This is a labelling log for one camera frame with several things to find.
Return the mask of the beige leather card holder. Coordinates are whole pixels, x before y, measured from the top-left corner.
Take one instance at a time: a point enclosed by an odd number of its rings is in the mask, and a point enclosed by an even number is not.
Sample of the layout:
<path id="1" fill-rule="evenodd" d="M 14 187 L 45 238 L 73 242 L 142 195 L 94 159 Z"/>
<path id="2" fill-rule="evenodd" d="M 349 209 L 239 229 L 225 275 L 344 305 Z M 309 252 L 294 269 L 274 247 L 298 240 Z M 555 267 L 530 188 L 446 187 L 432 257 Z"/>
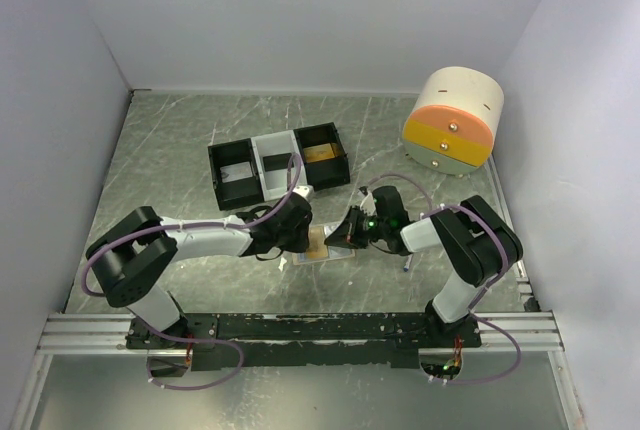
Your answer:
<path id="1" fill-rule="evenodd" d="M 353 249 L 328 246 L 324 243 L 325 238 L 337 227 L 336 222 L 311 226 L 308 232 L 309 248 L 303 253 L 289 254 L 286 260 L 293 266 L 301 266 L 354 257 L 356 251 Z"/>

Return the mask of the gold VIP card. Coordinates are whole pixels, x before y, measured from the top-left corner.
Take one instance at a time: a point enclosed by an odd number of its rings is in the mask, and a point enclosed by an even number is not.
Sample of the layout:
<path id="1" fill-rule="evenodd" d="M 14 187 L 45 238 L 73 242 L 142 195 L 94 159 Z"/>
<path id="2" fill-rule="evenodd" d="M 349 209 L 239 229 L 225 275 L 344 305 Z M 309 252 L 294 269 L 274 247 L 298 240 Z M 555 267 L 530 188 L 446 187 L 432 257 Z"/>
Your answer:
<path id="1" fill-rule="evenodd" d="M 322 226 L 309 229 L 309 246 L 302 254 L 305 260 L 320 260 L 329 257 L 329 249 L 324 243 L 325 232 Z"/>

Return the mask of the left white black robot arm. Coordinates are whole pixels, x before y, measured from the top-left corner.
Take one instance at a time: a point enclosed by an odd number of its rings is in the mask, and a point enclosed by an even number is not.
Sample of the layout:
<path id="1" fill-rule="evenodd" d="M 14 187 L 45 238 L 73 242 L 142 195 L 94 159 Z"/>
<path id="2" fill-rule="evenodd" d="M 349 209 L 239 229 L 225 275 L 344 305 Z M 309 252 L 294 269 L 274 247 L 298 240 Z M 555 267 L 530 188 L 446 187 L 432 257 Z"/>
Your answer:
<path id="1" fill-rule="evenodd" d="M 149 324 L 162 348 L 181 345 L 189 334 L 187 319 L 158 280 L 182 260 L 210 257 L 263 257 L 276 249 L 303 253 L 309 247 L 312 208 L 294 192 L 274 207 L 217 220 L 179 221 L 142 206 L 99 237 L 86 251 L 84 275 L 93 273 L 99 292 L 82 283 L 85 293 L 104 297 L 113 308 L 126 308 Z"/>

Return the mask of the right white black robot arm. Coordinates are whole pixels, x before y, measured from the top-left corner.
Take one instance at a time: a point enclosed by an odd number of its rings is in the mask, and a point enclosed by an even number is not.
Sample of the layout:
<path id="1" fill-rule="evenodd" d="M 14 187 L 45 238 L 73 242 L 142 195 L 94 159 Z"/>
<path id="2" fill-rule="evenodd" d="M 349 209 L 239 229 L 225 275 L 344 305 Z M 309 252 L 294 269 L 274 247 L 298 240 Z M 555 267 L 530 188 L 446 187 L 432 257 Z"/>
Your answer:
<path id="1" fill-rule="evenodd" d="M 507 270 L 523 257 L 515 232 L 479 195 L 412 220 L 398 190 L 382 186 L 365 193 L 329 234 L 327 246 L 365 249 L 383 241 L 394 255 L 410 256 L 442 247 L 452 273 L 427 304 L 426 340 L 443 348 L 455 340 L 459 325 Z"/>

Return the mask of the black card in bin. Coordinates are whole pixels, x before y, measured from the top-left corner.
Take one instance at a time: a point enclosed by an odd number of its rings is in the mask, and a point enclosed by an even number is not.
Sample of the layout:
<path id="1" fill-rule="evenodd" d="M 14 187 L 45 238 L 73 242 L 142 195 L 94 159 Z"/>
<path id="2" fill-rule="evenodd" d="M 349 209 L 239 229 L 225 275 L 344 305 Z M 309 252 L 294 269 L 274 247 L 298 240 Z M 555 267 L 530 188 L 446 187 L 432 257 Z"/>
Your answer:
<path id="1" fill-rule="evenodd" d="M 291 153 L 266 155 L 262 158 L 262 166 L 265 172 L 287 170 L 295 161 Z"/>

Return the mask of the white card in bin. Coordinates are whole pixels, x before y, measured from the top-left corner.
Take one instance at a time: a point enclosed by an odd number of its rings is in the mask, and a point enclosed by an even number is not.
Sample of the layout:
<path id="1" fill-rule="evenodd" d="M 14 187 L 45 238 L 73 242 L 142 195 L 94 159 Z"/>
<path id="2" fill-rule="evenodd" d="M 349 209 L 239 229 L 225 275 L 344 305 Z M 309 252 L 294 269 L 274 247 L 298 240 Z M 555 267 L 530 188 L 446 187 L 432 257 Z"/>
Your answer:
<path id="1" fill-rule="evenodd" d="M 230 183 L 254 176 L 251 163 L 248 161 L 226 165 L 220 168 L 221 182 Z"/>

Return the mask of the gold card in bin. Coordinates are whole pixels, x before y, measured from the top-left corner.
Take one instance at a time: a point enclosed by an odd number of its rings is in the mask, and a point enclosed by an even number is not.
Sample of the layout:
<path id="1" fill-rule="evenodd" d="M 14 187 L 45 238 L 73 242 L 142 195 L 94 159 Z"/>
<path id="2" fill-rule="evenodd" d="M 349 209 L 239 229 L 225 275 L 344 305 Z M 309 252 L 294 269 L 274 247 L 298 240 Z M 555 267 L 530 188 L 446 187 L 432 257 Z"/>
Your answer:
<path id="1" fill-rule="evenodd" d="M 304 157 L 308 164 L 334 159 L 336 148 L 333 143 L 323 143 L 303 148 Z"/>

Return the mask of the white middle tray bin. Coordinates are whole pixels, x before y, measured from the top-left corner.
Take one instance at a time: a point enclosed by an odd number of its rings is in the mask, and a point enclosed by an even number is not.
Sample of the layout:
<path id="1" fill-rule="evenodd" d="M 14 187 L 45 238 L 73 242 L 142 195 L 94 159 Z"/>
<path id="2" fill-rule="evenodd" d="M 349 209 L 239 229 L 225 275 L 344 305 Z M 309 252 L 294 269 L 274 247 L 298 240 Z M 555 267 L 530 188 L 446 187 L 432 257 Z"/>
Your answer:
<path id="1" fill-rule="evenodd" d="M 288 188 L 287 168 L 291 156 L 302 156 L 295 133 L 286 130 L 256 136 L 251 138 L 251 143 L 264 200 L 277 200 Z"/>

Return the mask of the black left tray bin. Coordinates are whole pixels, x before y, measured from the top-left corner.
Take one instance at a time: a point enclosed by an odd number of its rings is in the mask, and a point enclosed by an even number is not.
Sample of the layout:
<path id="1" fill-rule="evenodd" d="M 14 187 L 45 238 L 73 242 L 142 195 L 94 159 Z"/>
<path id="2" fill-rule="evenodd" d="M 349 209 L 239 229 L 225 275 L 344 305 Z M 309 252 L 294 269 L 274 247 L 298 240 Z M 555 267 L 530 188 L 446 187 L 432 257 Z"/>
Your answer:
<path id="1" fill-rule="evenodd" d="M 229 211 L 264 201 L 250 139 L 210 145 L 208 157 L 220 210 Z"/>

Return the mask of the black tray bin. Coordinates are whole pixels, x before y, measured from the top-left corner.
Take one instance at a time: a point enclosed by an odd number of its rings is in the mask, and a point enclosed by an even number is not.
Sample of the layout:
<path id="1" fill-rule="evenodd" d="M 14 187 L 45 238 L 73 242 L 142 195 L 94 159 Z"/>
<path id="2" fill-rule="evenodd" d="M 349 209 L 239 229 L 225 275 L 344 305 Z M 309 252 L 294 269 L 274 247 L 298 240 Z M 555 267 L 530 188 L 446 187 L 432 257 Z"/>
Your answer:
<path id="1" fill-rule="evenodd" d="M 306 180 L 316 191 L 350 182 L 347 152 L 333 122 L 294 130 L 303 157 Z"/>
<path id="2" fill-rule="evenodd" d="M 264 201 L 250 139 L 210 145 L 208 157 L 220 210 L 229 211 Z"/>

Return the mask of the black right tray bin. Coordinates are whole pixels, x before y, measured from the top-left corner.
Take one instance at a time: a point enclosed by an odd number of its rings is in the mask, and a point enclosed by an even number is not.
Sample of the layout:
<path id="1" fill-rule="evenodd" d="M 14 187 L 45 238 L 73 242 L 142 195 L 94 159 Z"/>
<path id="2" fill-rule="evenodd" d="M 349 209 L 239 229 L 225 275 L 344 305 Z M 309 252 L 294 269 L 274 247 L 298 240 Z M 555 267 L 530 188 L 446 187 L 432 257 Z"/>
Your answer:
<path id="1" fill-rule="evenodd" d="M 347 152 L 333 122 L 294 130 L 303 157 L 306 180 L 316 191 L 350 182 Z"/>

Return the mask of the white blue pen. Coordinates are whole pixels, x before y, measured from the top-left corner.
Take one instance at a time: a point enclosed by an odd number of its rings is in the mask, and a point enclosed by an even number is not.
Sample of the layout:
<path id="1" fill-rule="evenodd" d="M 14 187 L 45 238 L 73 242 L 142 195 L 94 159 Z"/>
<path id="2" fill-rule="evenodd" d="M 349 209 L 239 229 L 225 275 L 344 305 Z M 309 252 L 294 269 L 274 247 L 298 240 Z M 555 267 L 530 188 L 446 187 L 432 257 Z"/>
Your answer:
<path id="1" fill-rule="evenodd" d="M 410 254 L 407 257 L 407 259 L 406 259 L 406 261 L 404 263 L 404 266 L 403 266 L 403 271 L 404 272 L 409 272 L 410 271 L 411 266 L 412 266 L 413 256 L 414 256 L 413 254 Z"/>

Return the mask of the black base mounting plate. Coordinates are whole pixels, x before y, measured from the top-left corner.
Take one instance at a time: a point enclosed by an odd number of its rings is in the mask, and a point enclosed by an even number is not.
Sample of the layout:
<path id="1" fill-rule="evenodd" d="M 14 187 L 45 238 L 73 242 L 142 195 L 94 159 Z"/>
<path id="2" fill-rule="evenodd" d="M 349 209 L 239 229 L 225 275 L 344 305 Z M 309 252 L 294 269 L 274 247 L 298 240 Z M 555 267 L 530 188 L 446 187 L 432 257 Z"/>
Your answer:
<path id="1" fill-rule="evenodd" d="M 481 346 L 478 324 L 468 317 L 446 330 L 431 325 L 425 312 L 396 313 L 188 313 L 189 344 L 151 333 L 140 319 L 125 337 L 129 350 L 192 358 L 195 371 L 245 367 L 388 364 L 417 368 L 421 351 Z"/>

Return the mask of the cream round drawer cabinet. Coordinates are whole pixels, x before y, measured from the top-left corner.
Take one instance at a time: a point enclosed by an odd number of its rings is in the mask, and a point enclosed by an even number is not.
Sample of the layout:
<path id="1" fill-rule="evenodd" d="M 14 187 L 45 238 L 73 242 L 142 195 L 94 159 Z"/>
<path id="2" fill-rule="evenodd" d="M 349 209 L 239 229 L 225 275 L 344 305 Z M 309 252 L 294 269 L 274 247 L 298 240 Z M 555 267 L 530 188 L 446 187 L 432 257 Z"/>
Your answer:
<path id="1" fill-rule="evenodd" d="M 504 105 L 492 77 L 450 66 L 427 79 L 402 131 L 406 153 L 432 170 L 464 175 L 489 159 Z"/>

